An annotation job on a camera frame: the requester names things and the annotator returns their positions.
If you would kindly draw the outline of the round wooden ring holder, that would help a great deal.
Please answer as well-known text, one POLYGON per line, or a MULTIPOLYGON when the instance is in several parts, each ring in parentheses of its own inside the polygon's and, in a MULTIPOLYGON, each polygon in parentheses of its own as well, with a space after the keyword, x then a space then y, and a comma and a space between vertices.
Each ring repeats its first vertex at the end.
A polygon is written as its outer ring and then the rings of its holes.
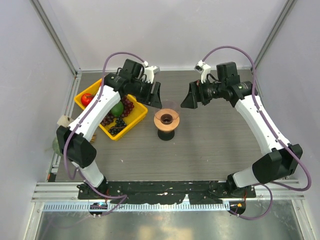
POLYGON ((158 130, 169 133, 180 124, 180 115, 171 108, 163 108, 154 114, 153 121, 158 130))

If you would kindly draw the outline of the clear pink cone dripper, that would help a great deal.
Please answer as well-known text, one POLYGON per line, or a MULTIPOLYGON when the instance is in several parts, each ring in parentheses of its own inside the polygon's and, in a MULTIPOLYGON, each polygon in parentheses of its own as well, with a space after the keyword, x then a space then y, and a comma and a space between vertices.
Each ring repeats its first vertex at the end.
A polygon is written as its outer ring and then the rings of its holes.
POLYGON ((161 103, 162 108, 155 112, 154 117, 164 125, 172 124, 180 117, 180 107, 173 100, 164 100, 161 103))

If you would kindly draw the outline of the yellow plastic tray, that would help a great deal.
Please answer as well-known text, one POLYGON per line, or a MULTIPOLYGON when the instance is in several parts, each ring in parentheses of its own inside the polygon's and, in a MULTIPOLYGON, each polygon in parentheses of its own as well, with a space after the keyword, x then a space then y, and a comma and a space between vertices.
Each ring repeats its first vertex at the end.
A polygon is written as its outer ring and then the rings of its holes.
MULTIPOLYGON (((102 79, 100 78, 96 82, 94 82, 92 85, 87 87, 82 92, 78 93, 74 97, 74 102, 82 109, 84 110, 86 106, 84 106, 81 102, 82 95, 84 94, 91 94, 95 95, 100 86, 101 86, 102 79)), ((115 121, 111 122, 110 124, 103 125, 99 124, 98 127, 113 141, 118 141, 121 139, 127 132, 129 132, 133 127, 135 127, 139 122, 141 122, 147 115, 148 109, 142 104, 137 102, 136 98, 130 94, 126 96, 126 98, 132 102, 133 109, 130 113, 128 113, 128 116, 125 116, 124 122, 127 124, 127 126, 120 131, 118 134, 112 135, 109 133, 109 130, 111 127, 114 127, 116 125, 115 121)))

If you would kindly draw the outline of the dark red glass carafe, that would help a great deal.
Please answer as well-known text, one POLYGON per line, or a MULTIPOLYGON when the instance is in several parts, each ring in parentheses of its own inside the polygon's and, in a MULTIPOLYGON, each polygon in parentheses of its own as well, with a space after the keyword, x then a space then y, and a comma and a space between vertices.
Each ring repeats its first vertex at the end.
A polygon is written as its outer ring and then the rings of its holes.
POLYGON ((162 141, 170 141, 175 136, 175 131, 162 131, 160 129, 157 130, 157 135, 162 141))

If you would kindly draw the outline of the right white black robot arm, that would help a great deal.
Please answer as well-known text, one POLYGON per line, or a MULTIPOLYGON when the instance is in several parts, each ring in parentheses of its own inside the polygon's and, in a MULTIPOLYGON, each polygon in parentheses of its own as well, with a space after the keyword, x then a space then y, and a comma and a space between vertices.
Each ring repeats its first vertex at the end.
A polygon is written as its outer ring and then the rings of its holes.
POLYGON ((255 94, 253 84, 241 81, 236 63, 218 64, 217 78, 213 81, 209 80, 212 68, 204 61, 200 60, 194 69, 200 73, 200 79, 189 83, 188 94, 181 108, 196 109, 199 103, 205 106, 212 99, 226 100, 246 121, 261 150, 262 157, 252 166, 228 175, 227 193, 238 197, 245 187, 268 184, 292 175, 303 150, 299 144, 291 144, 269 115, 263 113, 264 106, 255 94))

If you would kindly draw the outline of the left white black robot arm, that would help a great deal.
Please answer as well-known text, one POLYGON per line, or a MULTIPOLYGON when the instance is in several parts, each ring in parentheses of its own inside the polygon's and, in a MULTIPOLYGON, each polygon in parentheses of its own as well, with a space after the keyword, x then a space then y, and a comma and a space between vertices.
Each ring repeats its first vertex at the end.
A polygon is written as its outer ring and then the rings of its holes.
POLYGON ((158 66, 148 66, 126 59, 115 73, 103 73, 93 100, 68 126, 59 126, 56 135, 65 164, 72 163, 75 172, 90 186, 89 193, 102 199, 107 193, 107 180, 95 161, 97 151, 90 143, 97 127, 111 109, 126 95, 137 102, 162 108, 161 84, 154 80, 158 66))

